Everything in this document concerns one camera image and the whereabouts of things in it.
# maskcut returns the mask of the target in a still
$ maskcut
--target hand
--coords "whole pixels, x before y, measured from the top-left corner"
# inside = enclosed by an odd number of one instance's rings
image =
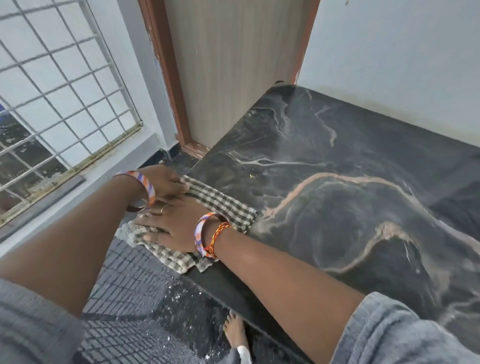
[[[192,197],[180,195],[169,199],[163,198],[162,201],[164,203],[157,203],[150,208],[148,212],[152,213],[152,216],[138,218],[134,220],[134,223],[161,228],[166,233],[146,234],[144,239],[179,252],[197,251],[194,239],[195,227],[198,220],[210,211]],[[220,221],[216,218],[210,218],[205,223],[205,227],[207,224],[216,224],[218,227]],[[204,239],[206,240],[204,242],[209,241],[209,238],[211,236],[205,236]]]
[[[140,168],[138,171],[152,183],[157,198],[184,194],[189,189],[188,184],[180,182],[180,178],[174,170],[162,164]]]

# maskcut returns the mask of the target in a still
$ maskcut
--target window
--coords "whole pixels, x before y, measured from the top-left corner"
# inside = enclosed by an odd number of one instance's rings
[[[2,1],[0,242],[139,127],[86,1]]]

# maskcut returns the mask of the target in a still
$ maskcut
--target black tile floor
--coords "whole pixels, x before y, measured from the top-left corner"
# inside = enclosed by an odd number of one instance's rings
[[[197,161],[180,153],[163,163],[183,175]],[[73,362],[217,363],[229,351],[221,329],[227,313],[144,248],[114,239],[84,309],[85,340]],[[254,362],[296,362],[258,331],[246,331]]]

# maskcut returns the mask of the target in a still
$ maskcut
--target door frame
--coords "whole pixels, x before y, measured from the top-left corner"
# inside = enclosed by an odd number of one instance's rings
[[[190,133],[165,0],[138,0],[138,3],[144,18],[145,27],[152,40],[155,56],[160,61],[162,67],[168,98],[170,99],[177,126],[177,139],[184,151],[201,158],[207,153],[209,148],[194,141]],[[297,55],[297,62],[289,80],[292,84],[296,83],[297,76],[300,73],[319,3],[320,0],[311,0],[305,31]]]

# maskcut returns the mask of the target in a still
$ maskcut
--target checkered cloth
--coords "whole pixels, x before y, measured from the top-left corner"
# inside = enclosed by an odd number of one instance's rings
[[[188,196],[196,198],[209,210],[227,217],[232,227],[236,230],[245,234],[250,229],[257,216],[257,212],[253,208],[244,205],[240,201],[196,179],[188,176],[183,176],[182,178],[186,183],[190,184],[190,189],[187,193]],[[216,259],[201,256],[199,252],[181,253],[159,244],[146,242],[142,238],[145,233],[162,231],[163,230],[157,228],[135,225],[130,221],[121,226],[115,233],[115,236],[126,241],[128,245],[132,247],[143,245],[155,255],[160,262],[181,274],[185,273],[192,266],[196,266],[200,272],[203,272],[216,261]]]

